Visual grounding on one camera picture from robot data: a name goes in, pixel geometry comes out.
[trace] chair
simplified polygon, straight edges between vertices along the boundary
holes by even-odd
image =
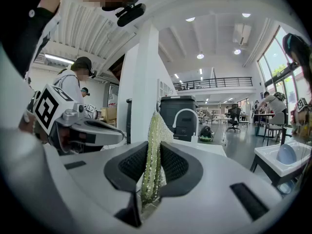
[[[239,115],[240,115],[240,108],[233,108],[231,110],[231,119],[229,120],[229,123],[232,124],[232,126],[228,127],[226,131],[230,129],[234,129],[235,132],[236,130],[240,130],[239,128],[235,127],[239,123]]]
[[[276,137],[276,141],[275,141],[275,142],[277,142],[279,133],[280,133],[280,131],[283,130],[284,124],[285,124],[285,115],[284,115],[283,112],[279,112],[272,119],[269,119],[268,124],[267,124],[267,126],[266,126],[266,128],[264,130],[264,136],[263,136],[263,142],[264,142],[265,134],[266,134],[267,129],[268,129],[267,146],[269,144],[270,130],[272,132],[272,136],[273,136],[273,131],[276,131],[276,132],[278,131],[278,134],[277,134],[277,137]]]

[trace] air vent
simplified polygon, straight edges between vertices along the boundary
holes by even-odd
[[[44,64],[44,55],[39,54],[34,62]]]

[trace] black cap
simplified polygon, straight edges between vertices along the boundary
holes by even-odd
[[[92,63],[91,60],[87,57],[79,57],[74,64],[83,64],[89,69],[89,76],[92,75]]]

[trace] sequined cloth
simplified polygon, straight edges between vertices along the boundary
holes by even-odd
[[[154,112],[148,135],[146,167],[141,187],[142,210],[147,204],[153,203],[161,186],[166,184],[165,173],[160,164],[160,143],[173,142],[174,134],[166,126],[158,112]]]

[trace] glass window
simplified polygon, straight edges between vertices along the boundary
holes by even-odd
[[[297,85],[297,93],[299,98],[305,98],[306,101],[309,103],[311,100],[311,93],[309,90],[309,84],[306,82],[306,80],[303,77],[302,68],[298,67],[294,72],[294,79],[296,81]]]
[[[268,64],[265,61],[264,57],[261,57],[261,59],[259,60],[259,64],[260,64],[260,68],[261,68],[261,70],[263,72],[265,81],[270,80],[272,78],[271,77],[271,73],[269,71]]]
[[[297,98],[296,98],[293,77],[288,76],[287,78],[284,79],[284,82],[285,82],[285,88],[286,88],[286,93],[287,93],[287,98],[288,98],[288,122],[290,122],[291,111],[294,110],[294,107],[297,102]]]
[[[264,56],[268,61],[273,77],[287,67],[288,61],[276,39],[273,39]]]
[[[286,34],[285,30],[282,27],[280,27],[278,32],[277,32],[277,34],[276,34],[276,36],[275,36],[276,40],[279,42],[279,44],[282,47],[283,47],[283,37],[286,36],[286,35],[287,34]]]
[[[267,91],[271,94],[274,94],[275,93],[275,88],[274,88],[274,85],[271,84],[269,86],[267,86]]]

